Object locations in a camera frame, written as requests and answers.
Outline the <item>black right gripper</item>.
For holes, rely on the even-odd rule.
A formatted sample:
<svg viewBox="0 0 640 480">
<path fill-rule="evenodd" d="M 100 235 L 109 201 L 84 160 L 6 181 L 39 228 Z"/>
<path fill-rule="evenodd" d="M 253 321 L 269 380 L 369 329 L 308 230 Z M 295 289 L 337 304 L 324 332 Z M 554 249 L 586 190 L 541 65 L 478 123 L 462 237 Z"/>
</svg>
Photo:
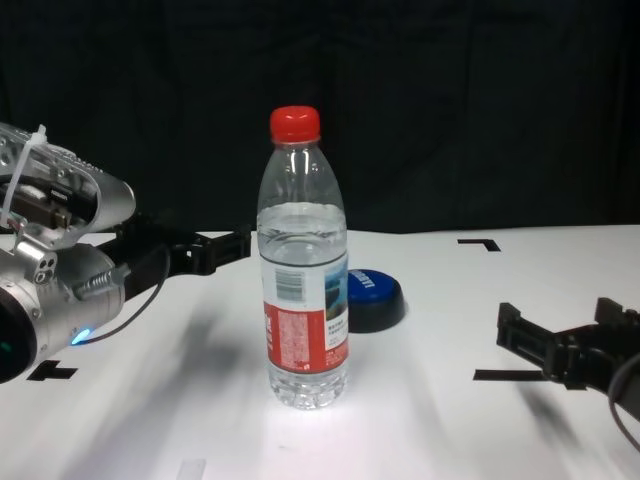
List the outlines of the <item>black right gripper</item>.
<svg viewBox="0 0 640 480">
<path fill-rule="evenodd" d="M 539 367 L 567 389 L 609 390 L 614 374 L 639 353 L 639 312 L 606 297 L 596 303 L 594 321 L 552 333 L 521 315 L 510 303 L 499 305 L 498 346 Z"/>
</svg>

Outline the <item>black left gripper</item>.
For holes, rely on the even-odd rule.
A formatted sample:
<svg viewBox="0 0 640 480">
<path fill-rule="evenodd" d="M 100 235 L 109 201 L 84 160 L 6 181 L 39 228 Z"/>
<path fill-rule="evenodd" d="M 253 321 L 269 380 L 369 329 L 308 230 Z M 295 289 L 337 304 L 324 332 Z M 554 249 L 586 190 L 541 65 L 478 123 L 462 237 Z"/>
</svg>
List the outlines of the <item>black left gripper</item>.
<svg viewBox="0 0 640 480">
<path fill-rule="evenodd" d="M 167 278 L 206 276 L 219 267 L 251 256 L 251 229 L 243 225 L 215 238 L 165 227 L 158 218 L 135 213 L 117 226 L 113 240 L 98 249 L 115 265 L 130 270 L 124 281 L 125 300 L 144 293 Z"/>
</svg>

